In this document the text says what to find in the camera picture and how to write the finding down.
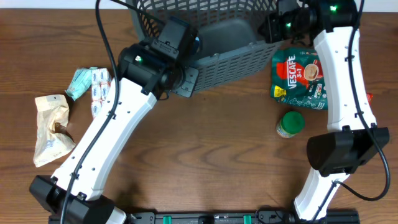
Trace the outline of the green Nescafe coffee bag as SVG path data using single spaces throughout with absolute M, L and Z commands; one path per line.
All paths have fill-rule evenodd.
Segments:
M 320 58 L 314 49 L 287 48 L 272 58 L 271 98 L 313 110 L 327 110 L 328 100 Z

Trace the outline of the Kleenex tissue multipack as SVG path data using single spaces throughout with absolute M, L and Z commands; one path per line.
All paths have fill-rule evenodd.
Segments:
M 111 76 L 107 68 L 97 68 L 93 71 L 91 81 L 91 114 L 93 118 L 100 112 L 110 85 Z

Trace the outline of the grey plastic basket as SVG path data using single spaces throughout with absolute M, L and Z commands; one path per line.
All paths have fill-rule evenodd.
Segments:
M 158 37 L 156 19 L 181 19 L 198 30 L 197 49 L 175 94 L 192 93 L 240 80 L 263 70 L 280 43 L 268 44 L 258 28 L 277 10 L 278 0 L 127 0 L 139 9 L 131 18 L 140 39 Z

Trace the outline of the teal wet wipes pack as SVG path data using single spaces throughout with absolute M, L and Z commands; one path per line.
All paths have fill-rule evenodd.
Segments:
M 97 67 L 79 68 L 75 71 L 74 76 L 65 93 L 76 101 L 81 97 L 91 86 L 92 73 Z

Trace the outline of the green lid jar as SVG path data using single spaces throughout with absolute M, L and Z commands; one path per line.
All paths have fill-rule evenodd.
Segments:
M 305 120 L 301 113 L 289 111 L 276 125 L 276 131 L 282 138 L 292 138 L 305 127 Z

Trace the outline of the red spaghetti pasta packet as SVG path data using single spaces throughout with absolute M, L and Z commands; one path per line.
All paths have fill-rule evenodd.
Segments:
M 368 99 L 368 103 L 371 104 L 372 100 L 373 100 L 373 94 L 371 93 L 366 93 L 367 99 Z

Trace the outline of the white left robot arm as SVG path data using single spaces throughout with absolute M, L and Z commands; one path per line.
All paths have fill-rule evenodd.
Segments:
M 136 126 L 180 84 L 197 34 L 171 17 L 159 36 L 126 47 L 113 61 L 108 96 L 74 151 L 52 175 L 38 175 L 30 185 L 49 223 L 127 222 L 127 213 L 103 194 L 107 178 Z

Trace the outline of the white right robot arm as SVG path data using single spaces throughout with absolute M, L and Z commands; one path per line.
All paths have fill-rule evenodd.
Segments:
M 273 211 L 279 223 L 346 223 L 347 214 L 328 213 L 339 187 L 359 166 L 382 155 L 389 141 L 369 105 L 359 58 L 363 3 L 354 1 L 278 1 L 259 26 L 269 44 L 308 35 L 322 66 L 328 100 L 327 133 L 311 137 L 311 165 L 291 212 Z

